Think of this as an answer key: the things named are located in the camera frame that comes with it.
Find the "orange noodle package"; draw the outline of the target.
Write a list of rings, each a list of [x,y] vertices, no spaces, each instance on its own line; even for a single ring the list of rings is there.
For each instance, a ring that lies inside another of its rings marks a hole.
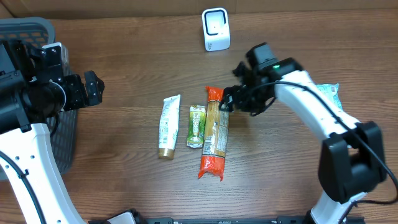
[[[223,89],[206,86],[206,91],[208,98],[205,135],[198,178],[210,173],[222,181],[228,142],[229,113],[219,109]]]

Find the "green snack pouch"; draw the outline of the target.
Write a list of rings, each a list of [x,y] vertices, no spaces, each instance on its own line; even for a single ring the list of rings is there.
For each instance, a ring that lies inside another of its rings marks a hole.
[[[191,105],[187,146],[197,149],[203,147],[205,135],[206,108],[202,105]]]

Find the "white cream tube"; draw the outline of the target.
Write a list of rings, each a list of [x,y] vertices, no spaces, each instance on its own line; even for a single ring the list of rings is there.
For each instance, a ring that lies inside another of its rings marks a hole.
[[[173,159],[177,143],[181,95],[165,98],[159,123],[160,159]]]

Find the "teal wet wipes pack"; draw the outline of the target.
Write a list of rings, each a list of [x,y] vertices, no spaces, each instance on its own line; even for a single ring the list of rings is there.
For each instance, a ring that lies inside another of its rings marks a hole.
[[[339,84],[317,84],[317,88],[339,109],[343,109],[341,101],[338,97]]]

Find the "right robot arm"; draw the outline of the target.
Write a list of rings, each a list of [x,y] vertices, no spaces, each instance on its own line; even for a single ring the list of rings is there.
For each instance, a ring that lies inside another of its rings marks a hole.
[[[349,223],[349,211],[387,177],[379,126],[345,113],[295,59],[278,60],[266,43],[251,48],[246,59],[233,70],[240,84],[224,89],[219,109],[257,116],[279,100],[295,112],[320,141],[318,179],[323,193],[294,222]]]

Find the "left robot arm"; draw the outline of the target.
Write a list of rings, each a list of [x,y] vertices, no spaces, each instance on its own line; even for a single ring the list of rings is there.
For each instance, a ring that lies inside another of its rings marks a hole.
[[[47,118],[102,102],[95,72],[69,71],[62,44],[1,41],[1,167],[27,223],[83,223],[53,156]]]

